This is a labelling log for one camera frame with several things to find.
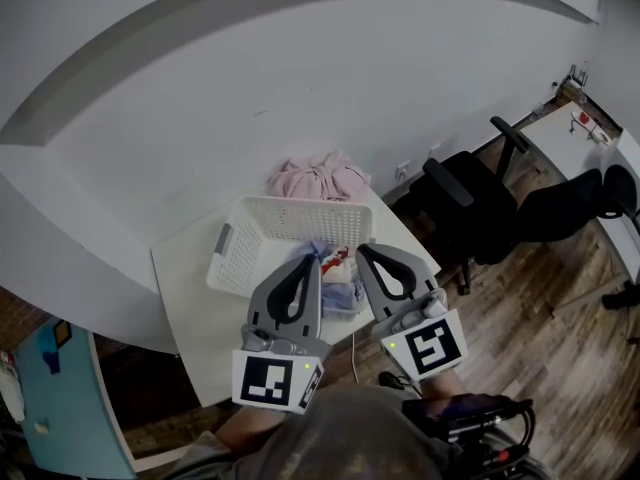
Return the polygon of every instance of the wooden floor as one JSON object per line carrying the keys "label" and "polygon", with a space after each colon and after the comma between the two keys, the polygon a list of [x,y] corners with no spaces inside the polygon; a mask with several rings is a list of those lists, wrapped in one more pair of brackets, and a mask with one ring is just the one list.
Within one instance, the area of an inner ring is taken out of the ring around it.
{"label": "wooden floor", "polygon": [[[478,156],[495,168],[500,149],[497,142]],[[558,181],[533,153],[514,160],[507,185],[519,201]],[[394,210],[443,267],[438,281],[447,290],[449,307],[460,310],[469,345],[469,358],[457,368],[468,389],[532,398],[538,418],[533,453],[559,478],[617,478],[640,450],[633,411],[640,393],[640,354],[626,342],[627,333],[636,334],[638,309],[607,311],[595,304],[556,318],[549,312],[618,271],[597,224],[564,242],[522,244],[499,265],[472,265],[472,293],[460,297],[459,269],[433,224],[424,215],[407,216],[401,203]],[[361,383],[375,383],[379,371],[393,370],[368,333],[368,328],[357,333]],[[353,382],[350,339],[335,347],[325,366],[323,384]],[[153,449],[155,434],[171,436],[167,446],[185,444],[175,442],[176,436],[188,443],[203,421],[215,428],[229,413],[224,407],[181,411],[127,429],[134,455],[162,451]]]}

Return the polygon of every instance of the pink clothing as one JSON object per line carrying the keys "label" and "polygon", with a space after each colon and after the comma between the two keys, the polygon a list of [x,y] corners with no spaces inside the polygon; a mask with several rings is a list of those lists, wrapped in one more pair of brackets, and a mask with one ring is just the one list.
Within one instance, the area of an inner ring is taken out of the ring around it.
{"label": "pink clothing", "polygon": [[370,180],[342,151],[334,150],[324,158],[290,158],[271,176],[269,189],[279,197],[350,201],[357,199]]}

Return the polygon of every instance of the black office chair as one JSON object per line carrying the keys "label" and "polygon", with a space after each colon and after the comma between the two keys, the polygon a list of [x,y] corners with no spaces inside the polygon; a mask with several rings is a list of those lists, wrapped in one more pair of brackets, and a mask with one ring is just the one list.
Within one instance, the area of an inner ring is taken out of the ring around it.
{"label": "black office chair", "polygon": [[439,163],[430,158],[424,176],[411,184],[410,197],[448,235],[457,249],[464,284],[471,291],[469,259],[478,264],[501,262],[520,242],[553,242],[579,231],[598,215],[602,175],[597,169],[552,187],[535,190],[518,208],[502,184],[515,149],[527,142],[499,117],[491,123],[506,140],[496,174],[467,151]]}

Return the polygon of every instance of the white laundry basket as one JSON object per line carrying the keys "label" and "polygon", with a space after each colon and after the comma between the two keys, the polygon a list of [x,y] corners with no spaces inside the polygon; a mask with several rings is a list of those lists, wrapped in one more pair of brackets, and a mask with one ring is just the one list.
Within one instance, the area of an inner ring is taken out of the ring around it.
{"label": "white laundry basket", "polygon": [[[373,212],[363,204],[282,197],[244,197],[218,238],[207,285],[250,298],[254,288],[309,240],[357,247],[371,239]],[[324,317],[350,321],[362,310],[325,308]]]}

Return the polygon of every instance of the red item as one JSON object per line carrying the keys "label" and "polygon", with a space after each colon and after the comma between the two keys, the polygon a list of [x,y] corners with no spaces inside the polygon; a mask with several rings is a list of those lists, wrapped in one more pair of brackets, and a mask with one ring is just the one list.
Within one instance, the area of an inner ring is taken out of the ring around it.
{"label": "red item", "polygon": [[326,274],[331,267],[337,267],[338,265],[340,265],[340,263],[342,263],[342,261],[347,257],[348,254],[349,254],[348,250],[339,251],[336,258],[333,258],[326,265],[322,265],[322,275]]}

